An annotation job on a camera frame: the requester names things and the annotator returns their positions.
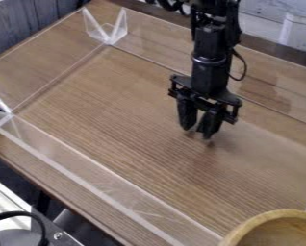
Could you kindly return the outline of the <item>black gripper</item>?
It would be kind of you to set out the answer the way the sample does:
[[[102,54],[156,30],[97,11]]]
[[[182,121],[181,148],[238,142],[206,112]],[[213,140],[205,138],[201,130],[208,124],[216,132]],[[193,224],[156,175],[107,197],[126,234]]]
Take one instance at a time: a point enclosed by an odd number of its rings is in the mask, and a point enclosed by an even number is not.
[[[173,75],[170,81],[169,95],[178,101],[182,128],[188,131],[197,123],[198,111],[206,111],[197,131],[204,134],[205,139],[210,139],[220,131],[224,121],[230,124],[238,121],[242,100],[226,88],[213,95],[197,92],[192,88],[190,76]]]

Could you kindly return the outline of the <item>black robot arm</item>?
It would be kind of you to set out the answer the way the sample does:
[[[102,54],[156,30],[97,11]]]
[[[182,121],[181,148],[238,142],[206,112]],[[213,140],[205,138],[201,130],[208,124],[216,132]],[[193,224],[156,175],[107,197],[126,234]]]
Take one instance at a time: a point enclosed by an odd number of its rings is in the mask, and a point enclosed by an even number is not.
[[[194,41],[192,75],[173,75],[169,95],[177,99],[180,124],[206,139],[221,130],[224,122],[234,124],[242,100],[228,89],[233,57],[245,59],[234,47],[241,42],[241,0],[194,0],[190,6],[190,28]]]

